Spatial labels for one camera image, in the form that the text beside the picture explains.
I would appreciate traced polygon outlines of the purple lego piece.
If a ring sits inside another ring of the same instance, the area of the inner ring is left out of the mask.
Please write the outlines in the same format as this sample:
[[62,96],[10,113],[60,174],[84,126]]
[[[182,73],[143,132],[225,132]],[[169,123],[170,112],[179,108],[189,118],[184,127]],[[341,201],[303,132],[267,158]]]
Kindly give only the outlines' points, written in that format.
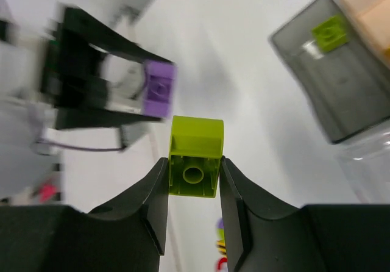
[[146,87],[142,98],[142,114],[166,118],[171,110],[171,101],[176,79],[174,63],[147,61],[144,66]]

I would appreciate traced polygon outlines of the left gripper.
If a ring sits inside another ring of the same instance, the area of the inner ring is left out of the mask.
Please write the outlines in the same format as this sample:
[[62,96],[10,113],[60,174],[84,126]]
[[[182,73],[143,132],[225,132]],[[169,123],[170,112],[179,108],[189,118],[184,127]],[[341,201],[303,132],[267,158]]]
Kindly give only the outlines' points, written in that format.
[[107,55],[91,45],[128,61],[173,63],[141,48],[86,11],[65,6],[60,33],[55,39],[44,42],[39,85],[40,93],[60,107],[55,129],[161,122],[163,118],[102,109],[107,104],[107,81],[101,78],[101,69]]

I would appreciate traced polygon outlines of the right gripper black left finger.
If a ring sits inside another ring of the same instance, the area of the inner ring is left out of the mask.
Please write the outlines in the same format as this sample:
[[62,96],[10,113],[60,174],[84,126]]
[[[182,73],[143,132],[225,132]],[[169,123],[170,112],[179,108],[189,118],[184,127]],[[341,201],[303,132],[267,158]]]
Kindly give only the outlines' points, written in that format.
[[122,220],[138,214],[162,256],[166,244],[168,191],[168,159],[162,157],[145,177],[90,213],[106,220]]

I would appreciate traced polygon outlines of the green lego brick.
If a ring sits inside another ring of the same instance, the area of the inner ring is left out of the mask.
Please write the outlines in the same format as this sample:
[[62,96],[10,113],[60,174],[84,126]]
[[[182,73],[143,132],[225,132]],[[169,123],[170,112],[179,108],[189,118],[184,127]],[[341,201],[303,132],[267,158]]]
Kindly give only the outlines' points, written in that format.
[[174,116],[169,141],[169,194],[214,198],[224,148],[224,122]]

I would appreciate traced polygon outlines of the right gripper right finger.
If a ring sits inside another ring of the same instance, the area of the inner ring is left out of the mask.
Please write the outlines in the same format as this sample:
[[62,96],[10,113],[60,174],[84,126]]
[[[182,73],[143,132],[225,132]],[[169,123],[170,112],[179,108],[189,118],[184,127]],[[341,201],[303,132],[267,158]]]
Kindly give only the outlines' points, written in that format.
[[253,212],[264,220],[278,220],[293,214],[298,208],[252,182],[226,157],[221,160],[219,189],[228,268],[239,271],[254,242],[249,213]]

